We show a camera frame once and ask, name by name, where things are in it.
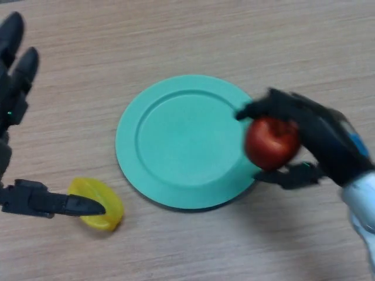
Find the blue part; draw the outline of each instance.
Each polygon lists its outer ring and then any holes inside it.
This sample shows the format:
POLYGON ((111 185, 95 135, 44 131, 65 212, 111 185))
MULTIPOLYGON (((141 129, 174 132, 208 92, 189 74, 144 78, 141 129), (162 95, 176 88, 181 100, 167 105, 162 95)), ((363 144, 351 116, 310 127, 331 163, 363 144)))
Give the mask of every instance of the blue part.
POLYGON ((365 155, 365 156, 370 156, 370 153, 369 151, 367 150, 366 146, 364 145, 361 137, 357 134, 357 133, 350 133, 349 134, 350 138, 352 139, 352 141, 354 142, 354 144, 357 146, 359 152, 362 154, 362 155, 365 155))

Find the red apple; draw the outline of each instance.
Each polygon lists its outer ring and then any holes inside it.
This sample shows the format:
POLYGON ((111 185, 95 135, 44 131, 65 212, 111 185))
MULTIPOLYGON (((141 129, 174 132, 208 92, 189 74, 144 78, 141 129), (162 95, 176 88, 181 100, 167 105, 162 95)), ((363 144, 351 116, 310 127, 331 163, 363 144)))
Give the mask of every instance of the red apple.
POLYGON ((283 167, 297 154, 300 147, 297 127, 272 117, 254 120, 246 133, 247 157, 266 171, 283 167))

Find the table surface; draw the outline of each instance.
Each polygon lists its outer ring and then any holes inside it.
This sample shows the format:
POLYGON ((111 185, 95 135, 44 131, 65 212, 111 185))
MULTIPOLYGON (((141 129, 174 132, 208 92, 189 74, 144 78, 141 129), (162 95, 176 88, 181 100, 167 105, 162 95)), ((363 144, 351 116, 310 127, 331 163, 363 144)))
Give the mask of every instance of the table surface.
MULTIPOLYGON (((259 184, 201 214, 158 208, 117 165, 117 122, 147 86, 206 74, 253 97, 295 91, 344 112, 375 151, 373 0, 25 0, 23 44, 40 72, 22 125, 11 129, 4 177, 66 192, 95 177, 121 196, 113 234, 78 218, 1 213, 0 280, 369 280, 366 251, 330 181, 286 192, 259 184)), ((301 158, 308 159, 308 154, 301 158)))

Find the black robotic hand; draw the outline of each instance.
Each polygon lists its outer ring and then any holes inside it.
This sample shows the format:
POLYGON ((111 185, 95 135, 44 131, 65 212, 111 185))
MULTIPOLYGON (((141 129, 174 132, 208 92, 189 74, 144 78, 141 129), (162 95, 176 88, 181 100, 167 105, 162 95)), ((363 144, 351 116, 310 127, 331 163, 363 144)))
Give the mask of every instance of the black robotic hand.
POLYGON ((374 170, 360 136, 345 116, 299 94, 269 89, 268 95, 246 105, 236 114, 237 120, 271 116, 297 124, 302 145, 317 159, 318 165, 292 165, 288 172, 260 172, 255 179, 296 189, 318 183, 328 176, 345 186, 374 170))
MULTIPOLYGON (((28 103, 33 80, 39 66, 39 55, 34 47, 22 55, 14 71, 8 70, 15 61, 22 41, 24 22, 17 12, 9 15, 0 25, 0 180, 8 168, 12 149, 8 145, 8 128, 19 125, 28 103)), ((89 198, 50 193, 36 181, 16 180, 14 185, 3 188, 0 182, 2 211, 13 214, 52 218, 54 214, 100 215, 104 207, 89 198)))

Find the plate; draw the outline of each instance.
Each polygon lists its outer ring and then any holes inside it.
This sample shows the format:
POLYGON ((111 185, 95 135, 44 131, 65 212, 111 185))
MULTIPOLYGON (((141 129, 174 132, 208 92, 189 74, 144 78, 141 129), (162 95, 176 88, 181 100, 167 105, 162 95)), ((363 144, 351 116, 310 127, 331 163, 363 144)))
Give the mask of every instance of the plate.
POLYGON ((251 98, 224 80, 188 75, 141 92, 123 113, 115 149, 128 181, 167 207, 211 208, 237 197, 259 168, 244 155, 249 123, 234 112, 251 98))

